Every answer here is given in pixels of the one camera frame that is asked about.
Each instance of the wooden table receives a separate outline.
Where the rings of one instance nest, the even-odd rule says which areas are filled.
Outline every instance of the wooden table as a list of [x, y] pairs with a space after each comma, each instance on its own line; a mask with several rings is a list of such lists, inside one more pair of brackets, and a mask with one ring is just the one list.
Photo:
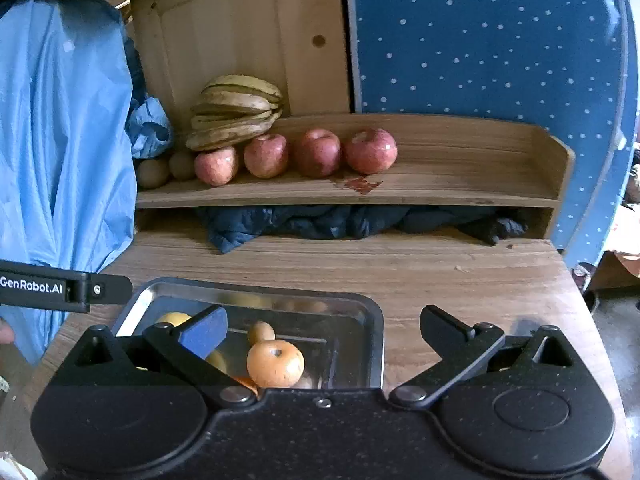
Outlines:
[[[562, 258], [548, 240], [506, 240], [491, 248], [455, 230], [431, 235], [385, 234], [364, 240], [261, 237], [220, 255], [186, 211], [157, 219], [107, 272], [139, 285], [159, 276], [194, 280], [358, 292], [385, 315], [384, 383], [392, 388], [438, 361], [420, 337], [418, 315], [434, 303], [467, 324], [489, 321], [510, 334], [540, 324], [561, 327], [600, 384], [616, 414], [616, 431], [602, 462], [615, 480], [632, 475], [625, 415], [600, 336]], [[28, 386], [33, 403], [82, 332], [111, 324], [116, 306], [72, 314]]]

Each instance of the bunch of bananas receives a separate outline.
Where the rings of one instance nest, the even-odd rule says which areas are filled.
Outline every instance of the bunch of bananas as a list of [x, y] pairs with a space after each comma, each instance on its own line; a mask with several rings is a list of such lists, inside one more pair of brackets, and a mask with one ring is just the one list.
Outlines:
[[282, 93], [257, 77], [223, 75], [207, 83], [191, 111], [187, 148], [207, 152], [266, 132], [282, 114]]

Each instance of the blue cloth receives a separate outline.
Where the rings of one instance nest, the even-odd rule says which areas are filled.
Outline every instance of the blue cloth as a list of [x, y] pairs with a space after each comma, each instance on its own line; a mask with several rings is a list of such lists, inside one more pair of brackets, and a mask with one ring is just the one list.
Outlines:
[[[132, 155], [170, 145], [166, 116], [103, 0], [22, 0], [0, 38], [0, 258], [101, 270], [131, 242]], [[1, 305], [0, 317], [34, 364], [66, 315]]]
[[526, 231], [517, 212], [491, 206], [222, 206], [203, 207], [198, 212], [207, 226], [209, 241], [223, 254], [263, 234], [332, 240], [366, 238], [392, 227], [407, 233], [426, 233], [456, 226], [463, 233], [495, 244]]
[[638, 106], [626, 0], [349, 0], [349, 8], [356, 110], [545, 127], [576, 154], [552, 240], [568, 266], [597, 263]]

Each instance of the yellow fruit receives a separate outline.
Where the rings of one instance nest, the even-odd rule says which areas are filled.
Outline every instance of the yellow fruit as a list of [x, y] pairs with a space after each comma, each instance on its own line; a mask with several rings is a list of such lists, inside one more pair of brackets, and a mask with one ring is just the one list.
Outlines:
[[211, 366], [216, 367], [223, 374], [226, 374], [226, 361], [225, 358], [222, 357], [222, 354], [217, 350], [211, 352], [206, 359], [204, 359]]
[[162, 316], [156, 321], [156, 323], [170, 323], [173, 326], [178, 326], [190, 319], [191, 316], [183, 312], [167, 312], [166, 314], [162, 314]]
[[249, 340], [249, 344], [253, 346], [260, 341], [273, 341], [276, 339], [276, 333], [269, 323], [258, 321], [246, 333], [246, 338]]

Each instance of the apple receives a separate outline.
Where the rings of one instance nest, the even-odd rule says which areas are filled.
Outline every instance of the apple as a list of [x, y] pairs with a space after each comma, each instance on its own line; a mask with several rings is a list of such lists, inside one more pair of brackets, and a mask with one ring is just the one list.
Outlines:
[[261, 388], [290, 388], [302, 377], [305, 359], [287, 341], [260, 341], [249, 350], [246, 370]]
[[329, 130], [309, 130], [296, 143], [296, 165], [305, 176], [321, 178], [340, 167], [340, 139]]
[[287, 169], [289, 145], [279, 134], [255, 137], [244, 149], [244, 165], [253, 176], [272, 178]]
[[196, 176], [210, 186], [223, 186], [236, 176], [239, 166], [238, 152], [233, 146], [196, 157]]
[[393, 136], [382, 128], [365, 130], [345, 142], [347, 164], [365, 175], [391, 168], [398, 156]]

